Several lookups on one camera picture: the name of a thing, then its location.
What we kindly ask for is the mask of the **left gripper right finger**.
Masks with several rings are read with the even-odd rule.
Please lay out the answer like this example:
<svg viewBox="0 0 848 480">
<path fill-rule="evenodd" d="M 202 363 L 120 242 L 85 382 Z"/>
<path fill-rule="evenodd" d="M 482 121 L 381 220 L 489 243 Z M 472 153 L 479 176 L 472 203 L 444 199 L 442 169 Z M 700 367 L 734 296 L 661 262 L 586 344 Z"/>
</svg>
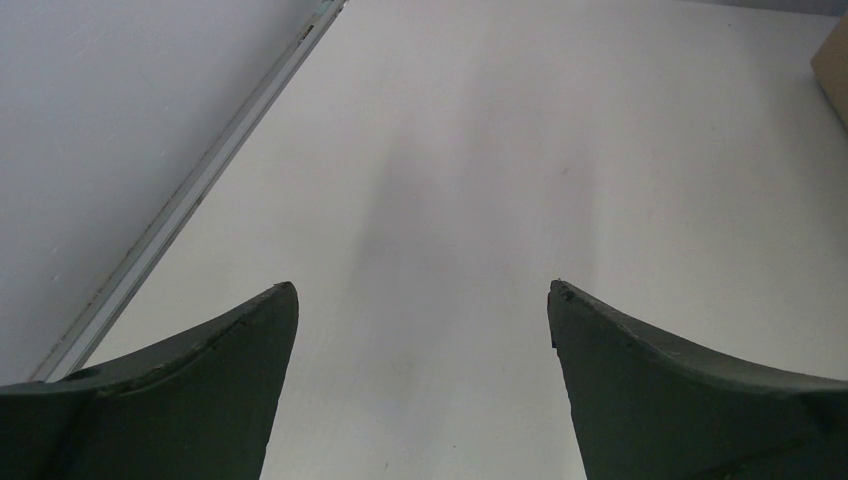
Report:
<svg viewBox="0 0 848 480">
<path fill-rule="evenodd" d="M 555 280 L 547 297 L 590 479 L 843 479 L 847 385 L 745 361 Z"/>
</svg>

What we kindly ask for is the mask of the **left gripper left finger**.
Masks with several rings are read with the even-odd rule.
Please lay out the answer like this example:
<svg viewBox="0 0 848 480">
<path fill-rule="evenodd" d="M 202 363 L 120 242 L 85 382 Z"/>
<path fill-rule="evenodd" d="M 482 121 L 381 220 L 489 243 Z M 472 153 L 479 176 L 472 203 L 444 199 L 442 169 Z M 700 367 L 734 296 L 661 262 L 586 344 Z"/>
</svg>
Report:
<svg viewBox="0 0 848 480">
<path fill-rule="evenodd" d="M 1 390 L 5 479 L 257 479 L 298 327 L 297 291 L 55 382 Z"/>
</svg>

